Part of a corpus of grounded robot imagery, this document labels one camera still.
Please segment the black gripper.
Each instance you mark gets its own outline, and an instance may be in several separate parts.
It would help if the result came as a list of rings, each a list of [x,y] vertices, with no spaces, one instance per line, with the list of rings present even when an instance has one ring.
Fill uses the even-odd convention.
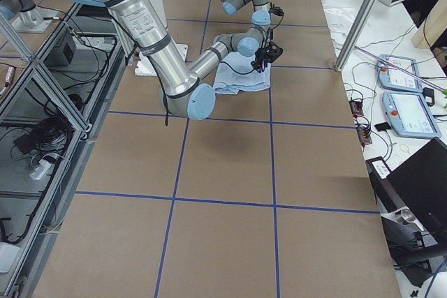
[[[282,48],[275,42],[269,41],[255,53],[255,59],[251,62],[254,70],[265,70],[268,64],[272,64],[282,55]]]

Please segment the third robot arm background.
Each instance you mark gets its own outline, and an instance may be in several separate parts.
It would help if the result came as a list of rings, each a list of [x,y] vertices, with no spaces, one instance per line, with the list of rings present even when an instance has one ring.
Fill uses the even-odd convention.
[[[58,10],[41,8],[34,0],[1,0],[1,14],[17,32],[43,33],[59,17]]]

